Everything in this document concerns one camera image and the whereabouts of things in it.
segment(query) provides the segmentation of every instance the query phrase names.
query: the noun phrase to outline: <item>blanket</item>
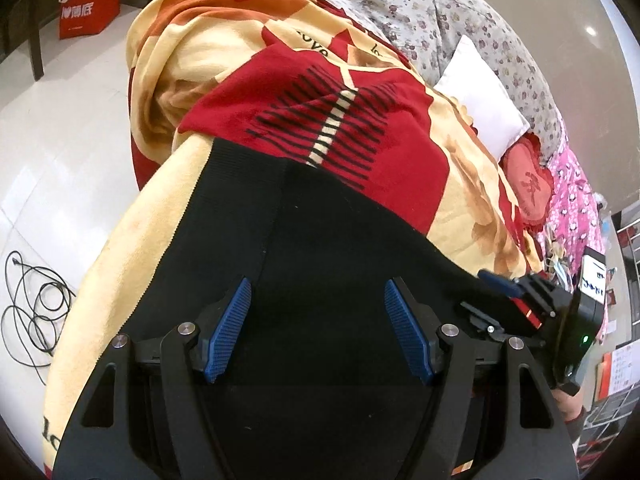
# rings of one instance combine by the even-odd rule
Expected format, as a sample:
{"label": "blanket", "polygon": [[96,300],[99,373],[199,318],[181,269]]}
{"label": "blanket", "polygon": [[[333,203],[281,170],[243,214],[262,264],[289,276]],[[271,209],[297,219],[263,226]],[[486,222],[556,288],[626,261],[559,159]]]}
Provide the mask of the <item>blanket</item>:
{"label": "blanket", "polygon": [[[191,228],[183,217],[197,209],[215,139],[327,175],[471,274],[540,270],[516,197],[465,109],[324,0],[154,0],[132,24],[126,56],[142,192],[85,276],[60,339],[44,409],[47,466],[97,358],[178,226]],[[229,168],[220,170],[233,176]]]}
{"label": "blanket", "polygon": [[127,62],[140,184],[193,132],[221,137],[331,171],[472,274],[540,268],[465,111],[324,0],[155,0]]}

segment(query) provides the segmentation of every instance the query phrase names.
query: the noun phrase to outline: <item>metal screw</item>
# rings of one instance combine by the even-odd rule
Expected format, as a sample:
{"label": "metal screw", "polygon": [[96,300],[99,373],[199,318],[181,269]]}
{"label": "metal screw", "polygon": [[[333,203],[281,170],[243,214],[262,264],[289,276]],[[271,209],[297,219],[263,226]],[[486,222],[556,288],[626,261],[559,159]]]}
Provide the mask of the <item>metal screw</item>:
{"label": "metal screw", "polygon": [[449,337],[455,337],[460,333],[458,327],[451,323],[445,323],[440,330],[442,330],[444,335]]}
{"label": "metal screw", "polygon": [[129,337],[126,334],[118,334],[111,340],[111,346],[114,348],[122,348],[129,342]]}
{"label": "metal screw", "polygon": [[520,339],[519,337],[510,337],[509,345],[514,350],[522,350],[524,348],[524,343],[522,342],[522,339]]}
{"label": "metal screw", "polygon": [[196,326],[191,321],[187,321],[178,325],[178,332],[181,335],[193,334],[194,330],[196,330]]}

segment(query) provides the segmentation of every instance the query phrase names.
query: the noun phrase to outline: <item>paper note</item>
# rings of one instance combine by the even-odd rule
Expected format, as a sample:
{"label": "paper note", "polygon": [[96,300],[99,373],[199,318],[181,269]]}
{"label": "paper note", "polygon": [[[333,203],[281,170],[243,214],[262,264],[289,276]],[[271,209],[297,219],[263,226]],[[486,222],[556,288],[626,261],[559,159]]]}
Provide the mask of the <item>paper note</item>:
{"label": "paper note", "polygon": [[611,353],[609,395],[640,381],[640,339]]}
{"label": "paper note", "polygon": [[607,334],[614,333],[617,327],[618,327],[617,320],[609,319],[609,322],[607,323]]}

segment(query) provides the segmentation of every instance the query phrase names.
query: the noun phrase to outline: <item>black cable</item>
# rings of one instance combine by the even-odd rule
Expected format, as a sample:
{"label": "black cable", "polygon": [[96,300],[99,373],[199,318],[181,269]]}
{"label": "black cable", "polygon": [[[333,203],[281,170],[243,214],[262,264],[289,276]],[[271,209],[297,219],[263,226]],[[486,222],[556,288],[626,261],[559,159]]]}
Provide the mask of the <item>black cable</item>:
{"label": "black cable", "polygon": [[[11,286],[9,285],[9,261],[11,261],[15,266],[19,266],[22,271],[20,280],[15,287],[15,292],[12,292]],[[27,293],[26,280],[28,276],[34,272],[46,278],[47,281],[40,285],[38,293],[32,304]],[[71,298],[76,295],[71,291],[62,276],[60,276],[55,270],[49,269],[48,267],[30,266],[25,264],[19,251],[11,251],[4,261],[4,282],[11,301],[11,304],[2,311],[2,316],[0,317],[0,336],[2,336],[4,347],[11,359],[21,365],[36,370],[40,382],[46,386],[45,381],[42,379],[40,369],[49,367],[50,362],[37,364],[31,352],[35,350],[43,354],[47,354],[49,357],[53,356],[53,351],[60,340],[60,331],[62,330],[62,328],[57,327],[56,322],[63,320],[60,325],[64,323],[64,319],[71,308]],[[20,288],[22,288],[24,293],[24,299],[27,304],[26,308],[18,306],[17,304]],[[60,304],[54,307],[50,307],[44,301],[44,294],[52,288],[55,288],[60,293]],[[4,319],[7,315],[12,315],[14,318],[15,332],[20,340],[22,348],[29,357],[28,362],[17,358],[7,345],[4,336]],[[45,336],[44,328],[47,327],[53,331],[52,342],[47,341],[47,337]],[[28,338],[27,342],[23,339],[25,335]]]}

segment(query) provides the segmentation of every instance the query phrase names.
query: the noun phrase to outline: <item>white pillow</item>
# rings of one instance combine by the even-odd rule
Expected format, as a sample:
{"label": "white pillow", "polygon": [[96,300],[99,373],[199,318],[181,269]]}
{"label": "white pillow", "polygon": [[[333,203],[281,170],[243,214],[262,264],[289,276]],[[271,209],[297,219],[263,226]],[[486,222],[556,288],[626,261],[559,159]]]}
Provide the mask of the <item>white pillow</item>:
{"label": "white pillow", "polygon": [[529,129],[494,71],[484,62],[473,41],[462,36],[453,58],[434,88],[455,97],[474,120],[478,138],[500,160]]}

